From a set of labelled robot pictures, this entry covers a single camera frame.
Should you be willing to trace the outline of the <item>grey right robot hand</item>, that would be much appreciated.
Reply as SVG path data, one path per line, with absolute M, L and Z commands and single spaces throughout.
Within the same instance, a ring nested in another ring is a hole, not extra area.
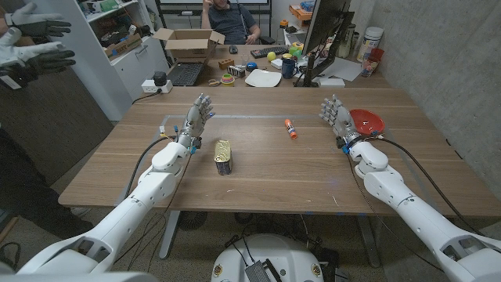
M 339 149 L 349 151 L 362 139 L 348 108 L 336 95 L 332 95 L 331 99 L 324 99 L 319 116 L 332 127 Z

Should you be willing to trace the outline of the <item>person's left gloved hand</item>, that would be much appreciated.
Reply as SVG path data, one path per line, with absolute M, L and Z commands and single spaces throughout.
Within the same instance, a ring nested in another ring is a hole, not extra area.
M 64 21 L 59 13 L 34 13 L 37 5 L 29 2 L 13 13 L 4 15 L 8 27 L 19 29 L 22 35 L 30 37 L 63 37 L 70 33 L 71 23 Z

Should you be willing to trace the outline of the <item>person's right gloved hand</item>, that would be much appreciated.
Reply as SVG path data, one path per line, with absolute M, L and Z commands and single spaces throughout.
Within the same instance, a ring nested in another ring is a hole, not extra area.
M 76 64 L 75 52 L 61 42 L 16 46 L 21 30 L 11 27 L 1 36 L 1 85 L 17 90 L 44 74 L 65 71 Z

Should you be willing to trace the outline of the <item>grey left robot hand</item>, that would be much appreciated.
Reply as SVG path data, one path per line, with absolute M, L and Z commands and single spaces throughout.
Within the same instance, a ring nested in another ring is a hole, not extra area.
M 186 148 L 191 147 L 193 140 L 202 135 L 207 120 L 214 116 L 212 110 L 211 97 L 201 93 L 186 114 L 178 136 L 178 143 Z

